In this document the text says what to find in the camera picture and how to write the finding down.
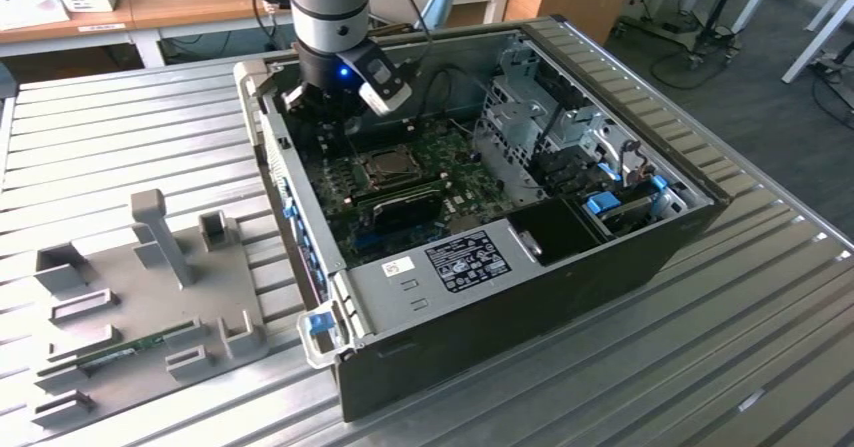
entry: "green circuit board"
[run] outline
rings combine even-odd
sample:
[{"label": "green circuit board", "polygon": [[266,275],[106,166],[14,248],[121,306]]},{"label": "green circuit board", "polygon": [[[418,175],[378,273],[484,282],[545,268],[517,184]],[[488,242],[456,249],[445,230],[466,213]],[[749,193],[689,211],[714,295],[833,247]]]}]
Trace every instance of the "green circuit board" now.
[{"label": "green circuit board", "polygon": [[[435,121],[406,144],[307,166],[350,267],[476,228],[513,209],[501,184],[473,153],[469,134]],[[383,235],[373,233],[374,208],[418,195],[442,195],[438,217]]]}]

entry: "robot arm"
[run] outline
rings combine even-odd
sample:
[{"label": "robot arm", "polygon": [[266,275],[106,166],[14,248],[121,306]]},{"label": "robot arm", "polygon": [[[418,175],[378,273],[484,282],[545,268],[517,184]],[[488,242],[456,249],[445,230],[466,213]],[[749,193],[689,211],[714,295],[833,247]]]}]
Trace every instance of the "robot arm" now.
[{"label": "robot arm", "polygon": [[289,95],[289,110],[322,119],[329,99],[358,92],[379,115],[394,111],[413,90],[410,79],[367,38],[369,0],[291,0],[291,11],[303,83]]}]

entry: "aluminum profile table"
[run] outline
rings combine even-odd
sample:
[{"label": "aluminum profile table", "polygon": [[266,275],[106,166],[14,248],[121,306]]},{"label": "aluminum profile table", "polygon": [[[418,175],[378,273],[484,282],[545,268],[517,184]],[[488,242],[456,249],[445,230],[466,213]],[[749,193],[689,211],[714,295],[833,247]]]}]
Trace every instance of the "aluminum profile table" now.
[{"label": "aluminum profile table", "polygon": [[[850,243],[572,27],[553,20],[533,25],[736,201],[649,285],[351,424],[341,421],[331,374],[306,364],[294,331],[302,306],[239,135],[235,61],[25,86],[4,110],[0,131],[10,152],[0,251],[11,255],[0,260],[0,273],[14,272],[14,251],[34,247],[33,240],[11,239],[31,238],[26,234],[38,228],[12,223],[15,212],[30,208],[15,192],[42,192],[43,202],[71,195],[50,187],[61,185],[57,177],[94,175],[77,170],[86,165],[81,159],[103,159],[98,168],[113,183],[102,189],[161,179],[173,185],[167,198],[182,199],[182,212],[217,205],[241,218],[274,343],[271,355],[255,364],[51,445],[802,446],[854,441]],[[199,158],[209,159],[207,167],[194,163]],[[83,184],[63,185],[79,189]],[[47,210],[45,215],[77,213]],[[130,232],[99,232],[97,223],[87,229],[83,243],[94,249],[129,240]],[[29,332],[39,302],[34,295],[19,282],[0,286],[4,444],[26,441],[31,429],[25,403],[27,360],[37,349]]]}]

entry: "warning label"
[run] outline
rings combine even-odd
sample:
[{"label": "warning label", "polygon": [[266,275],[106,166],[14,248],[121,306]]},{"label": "warning label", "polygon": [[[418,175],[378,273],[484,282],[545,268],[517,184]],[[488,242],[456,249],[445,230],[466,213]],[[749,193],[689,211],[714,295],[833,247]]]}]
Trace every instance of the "warning label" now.
[{"label": "warning label", "polygon": [[513,270],[485,231],[426,252],[445,287],[452,292],[461,292]]}]

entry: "gray carpet floor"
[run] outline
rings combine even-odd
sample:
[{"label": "gray carpet floor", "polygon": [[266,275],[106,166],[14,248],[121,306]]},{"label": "gray carpet floor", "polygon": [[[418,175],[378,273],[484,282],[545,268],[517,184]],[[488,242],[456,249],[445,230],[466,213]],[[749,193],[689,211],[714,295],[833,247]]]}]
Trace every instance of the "gray carpet floor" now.
[{"label": "gray carpet floor", "polygon": [[[709,10],[714,0],[704,0]],[[722,23],[733,25],[748,0],[732,0]],[[677,10],[669,0],[662,12]],[[629,29],[606,48],[729,143],[773,179],[849,236],[854,237],[854,131],[833,120],[813,102],[813,74],[806,71],[792,85],[781,77],[813,34],[804,30],[818,9],[796,0],[766,0],[742,34],[742,52],[718,77],[692,91],[673,89],[650,75],[653,62],[676,44]],[[854,40],[841,29],[829,50]],[[670,83],[688,85],[721,67],[712,60],[697,72],[674,58],[661,65]],[[845,116],[845,105],[824,85],[820,99]]]}]

